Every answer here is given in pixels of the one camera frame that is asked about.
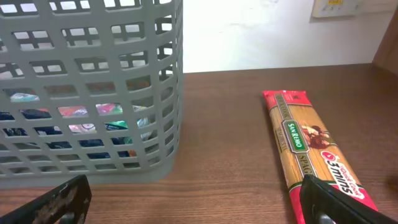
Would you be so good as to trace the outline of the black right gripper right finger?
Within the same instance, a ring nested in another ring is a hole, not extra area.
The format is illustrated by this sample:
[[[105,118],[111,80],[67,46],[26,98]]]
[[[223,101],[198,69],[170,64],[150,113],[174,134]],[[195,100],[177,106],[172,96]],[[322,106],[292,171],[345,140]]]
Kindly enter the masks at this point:
[[[314,175],[303,178],[300,204],[306,224],[397,224]]]

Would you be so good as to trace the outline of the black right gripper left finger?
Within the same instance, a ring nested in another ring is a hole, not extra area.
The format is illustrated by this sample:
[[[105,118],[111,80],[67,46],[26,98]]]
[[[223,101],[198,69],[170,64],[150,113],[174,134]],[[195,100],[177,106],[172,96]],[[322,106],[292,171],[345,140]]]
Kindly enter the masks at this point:
[[[87,176],[78,175],[2,216],[1,224],[81,224],[86,221],[91,197]]]

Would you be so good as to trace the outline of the red spaghetti packet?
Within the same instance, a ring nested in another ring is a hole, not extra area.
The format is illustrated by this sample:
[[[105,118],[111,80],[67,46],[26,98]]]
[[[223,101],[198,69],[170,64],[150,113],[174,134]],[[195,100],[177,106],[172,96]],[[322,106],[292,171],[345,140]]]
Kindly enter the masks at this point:
[[[300,189],[311,174],[353,199],[375,209],[353,169],[313,108],[305,91],[266,90],[278,152],[296,221],[304,223]]]

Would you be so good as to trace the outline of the blue tissue multipack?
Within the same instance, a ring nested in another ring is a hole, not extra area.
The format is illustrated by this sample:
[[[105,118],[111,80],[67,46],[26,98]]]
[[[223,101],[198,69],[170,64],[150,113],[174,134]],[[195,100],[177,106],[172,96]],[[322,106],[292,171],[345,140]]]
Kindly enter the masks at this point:
[[[37,101],[39,97],[37,95],[31,95],[28,93],[15,93],[11,96],[11,101],[13,102],[24,102],[24,101]],[[105,104],[97,104],[96,105],[97,112],[100,115],[114,115],[114,114],[122,114],[123,109],[119,103],[105,103]],[[69,107],[61,107],[58,109],[59,113],[63,117],[76,117],[76,116],[88,116],[88,111],[84,106],[69,106]],[[26,109],[20,110],[20,113],[25,117],[25,119],[50,119],[52,116],[50,115],[48,109]],[[1,111],[1,120],[2,121],[10,121],[13,120],[14,117],[10,112],[6,110]],[[136,120],[137,126],[142,128],[150,124],[150,119],[139,118]],[[95,133],[96,128],[93,123],[86,124],[70,124],[70,131],[73,134],[90,134]],[[128,123],[127,121],[109,121],[104,124],[104,127],[107,131],[119,131],[119,130],[127,130]],[[61,129],[58,126],[44,126],[35,128],[35,131],[40,136],[48,136],[48,135],[60,135],[62,134]],[[7,136],[26,136],[27,132],[23,128],[6,128],[4,132]],[[152,131],[141,134],[141,140],[147,141],[150,138],[153,138],[155,134]],[[125,145],[132,144],[133,139],[130,136],[122,136],[111,138],[111,141],[114,145]],[[97,147],[103,146],[103,141],[100,139],[84,139],[79,140],[79,144],[81,147]],[[58,142],[48,142],[48,147],[50,149],[67,149],[71,148],[71,144],[67,141],[58,141]],[[136,157],[137,154],[135,150],[127,150],[127,151],[119,151],[119,157]],[[88,157],[90,159],[108,159],[110,155],[107,152],[95,152],[89,153]]]

